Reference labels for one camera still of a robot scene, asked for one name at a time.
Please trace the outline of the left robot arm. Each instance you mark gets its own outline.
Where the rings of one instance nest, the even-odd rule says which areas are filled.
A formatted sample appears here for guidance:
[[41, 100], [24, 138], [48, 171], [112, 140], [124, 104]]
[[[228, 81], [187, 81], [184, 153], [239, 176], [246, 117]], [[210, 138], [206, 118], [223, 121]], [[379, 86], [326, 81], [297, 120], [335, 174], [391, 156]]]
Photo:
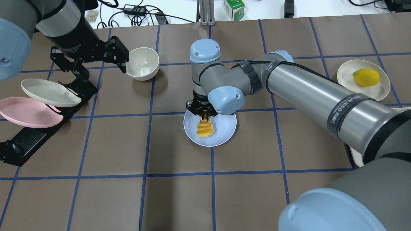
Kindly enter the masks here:
[[18, 75], [32, 48], [35, 30], [55, 48], [50, 58], [63, 71], [80, 72], [82, 63], [108, 62], [107, 50], [85, 12], [96, 0], [2, 0], [1, 80]]

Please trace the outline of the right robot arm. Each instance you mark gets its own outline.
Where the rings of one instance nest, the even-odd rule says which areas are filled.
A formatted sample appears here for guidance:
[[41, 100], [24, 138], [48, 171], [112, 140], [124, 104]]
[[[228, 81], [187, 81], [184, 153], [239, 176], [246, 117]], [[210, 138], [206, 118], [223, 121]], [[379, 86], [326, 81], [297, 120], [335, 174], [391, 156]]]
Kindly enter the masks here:
[[409, 231], [410, 110], [396, 111], [299, 64], [284, 50], [230, 70], [209, 38], [190, 47], [195, 115], [231, 115], [265, 89], [362, 155], [363, 166], [286, 206], [279, 231]]

